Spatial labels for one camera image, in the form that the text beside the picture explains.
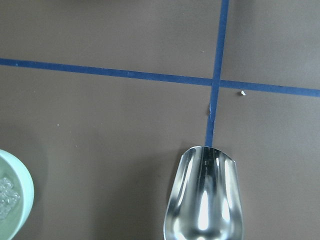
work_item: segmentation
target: blue line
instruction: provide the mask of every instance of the blue line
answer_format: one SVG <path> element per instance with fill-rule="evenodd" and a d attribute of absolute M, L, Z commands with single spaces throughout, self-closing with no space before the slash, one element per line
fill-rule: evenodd
<path fill-rule="evenodd" d="M 277 94 L 293 94 L 293 95 L 301 95 L 301 96 L 309 96 L 309 97 L 320 97 L 320 89 L 310 89 L 310 88 L 302 88 L 302 87 L 278 86 L 278 85 L 270 85 L 270 84 L 229 81 L 229 80 L 221 80 L 220 87 L 230 88 L 230 89 L 262 91 L 262 92 L 270 92 L 270 93 L 277 93 Z"/>
<path fill-rule="evenodd" d="M 221 10 L 220 10 L 219 29 L 218 29 L 218 36 L 217 36 L 216 50 L 215 50 L 212 86 L 211 86 L 211 96 L 210 96 L 210 106 L 209 106 L 210 113 L 208 116 L 208 121 L 206 126 L 206 136 L 205 136 L 205 145 L 208 147 L 211 147 L 214 141 L 215 121 L 216 121 L 216 112 L 217 112 L 217 105 L 218 105 L 218 94 L 219 94 L 219 87 L 220 87 L 222 60 L 223 60 L 224 47 L 225 47 L 228 8 L 229 8 L 229 0 L 222 0 Z"/>
<path fill-rule="evenodd" d="M 140 71 L 127 71 L 127 70 L 117 70 L 117 69 L 109 69 L 109 68 L 102 68 L 102 67 L 68 65 L 68 64 L 49 63 L 49 62 L 40 62 L 40 61 L 27 61 L 27 60 L 0 58 L 0 65 L 24 67 L 24 68 L 32 68 L 32 69 L 55 70 L 55 71 L 63 71 L 63 72 L 71 72 L 71 73 L 122 77 L 122 78 L 130 78 L 130 79 L 154 80 L 154 81 L 162 81 L 162 82 L 170 82 L 170 83 L 194 84 L 194 85 L 201 85 L 201 86 L 212 85 L 212 79 L 210 78 L 177 76 L 177 75 L 140 72 Z"/>

